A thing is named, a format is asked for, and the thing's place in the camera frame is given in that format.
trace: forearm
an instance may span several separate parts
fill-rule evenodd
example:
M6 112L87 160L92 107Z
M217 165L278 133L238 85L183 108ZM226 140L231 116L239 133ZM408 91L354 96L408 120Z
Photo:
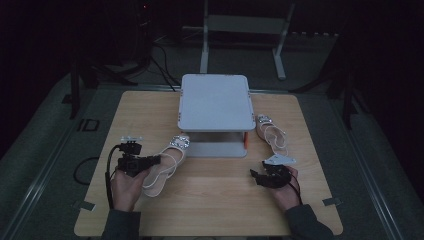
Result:
M317 220L309 205L299 205L285 212L292 237L296 240L334 239L333 232Z
M140 212L123 212L110 210L105 229L102 234L103 240L137 240L140 227Z

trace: floor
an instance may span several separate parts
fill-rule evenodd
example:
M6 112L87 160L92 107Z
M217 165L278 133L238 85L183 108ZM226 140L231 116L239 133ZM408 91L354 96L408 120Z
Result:
M196 36L187 32L182 45L171 44L166 37L157 40L165 50L168 71L177 79L200 68L201 47ZM291 35L283 49L285 81L276 77L270 49L244 49L216 42L211 45L209 73L243 74L254 92L287 94L318 76L334 41L329 36ZM165 66L160 48L153 48L152 56ZM101 84L96 90L82 87L82 108L74 120L69 119L70 106L61 103L69 94L70 77L58 81L0 162L2 239L89 239L73 233L79 212L75 206L87 191L86 185L73 178L75 169L84 159L99 155L124 91L170 91L154 64L130 77L139 85L122 86L99 75ZM344 232L336 239L424 239L423 205L378 124L354 102L357 114L351 116L353 130L347 130L340 118L342 96L329 100L327 87L325 83L296 96L331 192L343 202L337 208ZM99 129L78 131L83 119L100 120ZM89 182L95 164L92 160L82 165L78 179Z

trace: hand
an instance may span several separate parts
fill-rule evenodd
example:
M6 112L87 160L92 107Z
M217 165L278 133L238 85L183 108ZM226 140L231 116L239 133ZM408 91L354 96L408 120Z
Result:
M298 192L300 192L299 183L295 179L297 178L297 170L292 167L287 167L287 168L292 174L292 179L290 183L297 189ZM297 193L288 184L282 188L277 188L277 189L270 188L270 192L271 192L271 195L276 200L278 207L283 212L285 212L286 210L292 207L300 205L300 199L297 196Z
M150 169L140 172L137 176L130 177L121 170L116 170L111 181L114 209L131 212L141 195L144 178L149 175Z

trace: wooden tabletop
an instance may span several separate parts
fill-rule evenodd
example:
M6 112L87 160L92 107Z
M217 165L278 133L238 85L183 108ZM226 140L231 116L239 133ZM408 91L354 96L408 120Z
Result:
M179 93L125 92L105 141L85 201L96 205L81 210L75 225L79 236L100 236L109 211L104 173L107 157L122 136L142 136L140 156L166 147L177 127ZM335 235L343 226L334 205L322 200L331 193L295 96L251 94L255 115L270 116L287 133L289 156L299 170L302 200L318 220ZM267 189L257 186L249 169L261 170L261 161L272 151L255 131L248 135L244 158L187 158L155 198L142 195L135 210L141 211L141 236L281 236L289 235L284 215ZM121 152L115 152L111 168Z

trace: high heel sandal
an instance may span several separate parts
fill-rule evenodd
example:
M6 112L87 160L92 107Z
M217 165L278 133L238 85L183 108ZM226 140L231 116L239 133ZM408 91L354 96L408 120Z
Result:
M169 145L159 155L161 163L150 170L149 175L143 182L143 193L149 197L156 197L165 186L168 178L174 175L177 167L186 158L186 150L190 145L189 137L186 135L174 136Z
M295 159L288 157L286 133L275 126L269 116L259 114L256 119L256 132L258 136L271 146L274 153L268 160L283 162L285 165L296 163Z

